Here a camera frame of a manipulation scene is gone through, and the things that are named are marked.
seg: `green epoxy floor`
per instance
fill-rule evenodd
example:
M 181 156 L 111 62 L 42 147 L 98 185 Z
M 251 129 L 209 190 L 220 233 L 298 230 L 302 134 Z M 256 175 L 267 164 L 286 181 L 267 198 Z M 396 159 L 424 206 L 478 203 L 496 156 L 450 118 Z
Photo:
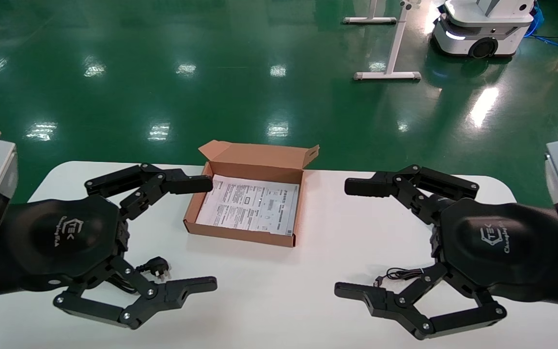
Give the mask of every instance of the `green epoxy floor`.
M 26 201 L 65 161 L 201 165 L 211 139 L 320 144 L 310 168 L 417 163 L 493 176 L 547 206 L 543 153 L 558 140 L 558 47 L 511 60 L 442 57 L 428 44 L 442 0 L 409 13 L 398 70 L 392 26 L 346 26 L 369 0 L 0 0 L 0 130 L 18 145 Z M 538 33 L 558 35 L 558 1 Z M 394 1 L 378 13 L 398 16 Z

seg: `white stand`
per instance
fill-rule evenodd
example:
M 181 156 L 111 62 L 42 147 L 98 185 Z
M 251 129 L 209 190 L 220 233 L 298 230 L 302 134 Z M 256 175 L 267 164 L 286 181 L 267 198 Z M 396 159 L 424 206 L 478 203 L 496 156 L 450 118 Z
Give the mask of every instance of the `white stand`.
M 393 71 L 395 68 L 395 63 L 397 61 L 397 53 L 399 52 L 399 46 L 402 42 L 403 31 L 406 28 L 406 17 L 408 16 L 408 10 L 412 7 L 411 4 L 402 1 L 400 3 L 402 11 L 399 14 L 399 20 L 397 21 L 396 35 L 393 37 L 393 43 L 391 44 L 391 51 L 389 53 L 389 60 L 387 62 L 387 68 L 384 73 L 378 72 L 368 72 L 359 71 L 355 73 L 355 80 L 362 79 L 416 79 L 421 80 L 421 73 L 418 71 Z
M 376 12 L 376 3 L 378 0 L 370 0 L 370 13 L 367 17 L 344 17 L 343 22 L 346 24 L 352 23 L 374 23 L 374 24 L 395 24 L 397 22 L 395 17 L 374 17 Z

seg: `box flap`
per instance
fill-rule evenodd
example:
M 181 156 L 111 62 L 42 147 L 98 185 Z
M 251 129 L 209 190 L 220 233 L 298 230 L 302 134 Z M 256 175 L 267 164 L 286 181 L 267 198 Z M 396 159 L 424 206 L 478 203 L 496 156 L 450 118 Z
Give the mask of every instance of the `box flap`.
M 317 157 L 319 148 L 210 141 L 199 150 L 211 162 L 303 169 Z

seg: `black robotic gripper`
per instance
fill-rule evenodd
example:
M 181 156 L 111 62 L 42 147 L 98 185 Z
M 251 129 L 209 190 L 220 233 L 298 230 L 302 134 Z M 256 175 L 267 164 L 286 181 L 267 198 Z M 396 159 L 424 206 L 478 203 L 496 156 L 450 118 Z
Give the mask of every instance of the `black robotic gripper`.
M 137 329 L 159 311 L 180 309 L 192 293 L 217 289 L 213 276 L 155 283 L 169 265 L 162 258 L 133 267 L 127 220 L 133 220 L 165 194 L 212 190 L 208 176 L 187 176 L 148 163 L 85 183 L 88 196 L 77 201 L 45 200 L 10 205 L 0 224 L 0 294 L 68 287 L 53 305 L 68 314 Z M 120 207 L 107 200 L 135 190 Z M 82 298 L 86 289 L 108 281 L 139 298 L 126 308 Z
M 479 186 L 418 165 L 399 172 L 349 178 L 348 195 L 395 197 L 432 224 L 434 265 L 396 294 L 380 287 L 336 283 L 335 295 L 361 300 L 370 314 L 401 324 L 417 339 L 494 325 L 507 311 L 492 296 L 520 302 L 558 303 L 558 213 L 516 203 L 474 201 Z M 414 304 L 446 281 L 477 307 L 427 318 Z

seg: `open cardboard box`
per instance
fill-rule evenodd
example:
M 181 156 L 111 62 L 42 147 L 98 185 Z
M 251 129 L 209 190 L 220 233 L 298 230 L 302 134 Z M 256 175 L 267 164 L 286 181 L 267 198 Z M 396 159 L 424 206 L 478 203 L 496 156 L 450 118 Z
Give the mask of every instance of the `open cardboard box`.
M 319 146 L 313 148 L 293 148 L 291 146 L 241 144 L 222 141 L 210 141 L 199 148 L 208 162 L 204 165 L 202 175 L 214 174 L 300 185 L 296 218 L 292 236 L 281 236 L 268 232 L 241 230 L 197 224 L 197 215 L 202 208 L 205 192 L 193 194 L 184 215 L 184 225 L 191 234 L 232 238 L 235 240 L 268 243 L 270 245 L 294 247 L 299 234 L 299 211 L 303 193 L 303 168 L 318 155 Z

